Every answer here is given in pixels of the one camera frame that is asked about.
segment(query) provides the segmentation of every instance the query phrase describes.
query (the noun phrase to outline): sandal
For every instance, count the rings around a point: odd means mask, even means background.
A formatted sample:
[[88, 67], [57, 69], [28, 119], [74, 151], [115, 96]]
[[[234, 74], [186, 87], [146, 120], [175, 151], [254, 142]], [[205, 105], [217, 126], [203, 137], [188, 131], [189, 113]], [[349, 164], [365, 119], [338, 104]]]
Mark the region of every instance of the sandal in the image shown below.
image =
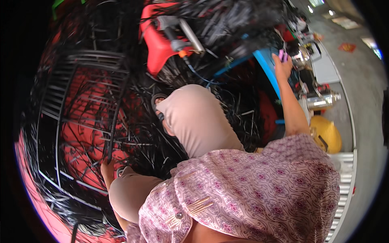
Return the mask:
[[[152, 107], [152, 110], [154, 111], [154, 114], [157, 112], [157, 104], [155, 103], [155, 100], [156, 100], [156, 99], [160, 99], [160, 98], [166, 99], [167, 97], [168, 97], [168, 96], [165, 95], [165, 94], [156, 94], [156, 95], [154, 95], [154, 96], [151, 98], [151, 107]], [[157, 115], [157, 117], [158, 117], [158, 119], [159, 119], [159, 121], [160, 121], [161, 123], [162, 123], [162, 121], [165, 119], [165, 117], [164, 117], [164, 115], [163, 115], [162, 112], [159, 113], [159, 114]], [[166, 130], [166, 128], [165, 128], [164, 126], [162, 126], [162, 127], [163, 127], [164, 132], [165, 132], [168, 136], [173, 137], [173, 136], [171, 136], [171, 135], [167, 132], [167, 130]]]

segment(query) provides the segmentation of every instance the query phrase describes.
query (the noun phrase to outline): woman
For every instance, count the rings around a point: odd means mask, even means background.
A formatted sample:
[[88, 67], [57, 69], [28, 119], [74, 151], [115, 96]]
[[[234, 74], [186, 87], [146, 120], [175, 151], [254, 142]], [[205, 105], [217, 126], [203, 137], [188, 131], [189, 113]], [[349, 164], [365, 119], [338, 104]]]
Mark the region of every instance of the woman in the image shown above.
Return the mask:
[[339, 173], [314, 143], [287, 79], [290, 57], [273, 54], [286, 137], [247, 153], [205, 88], [187, 85], [155, 99], [166, 132], [189, 160], [172, 178], [101, 171], [127, 242], [323, 242], [339, 201]]

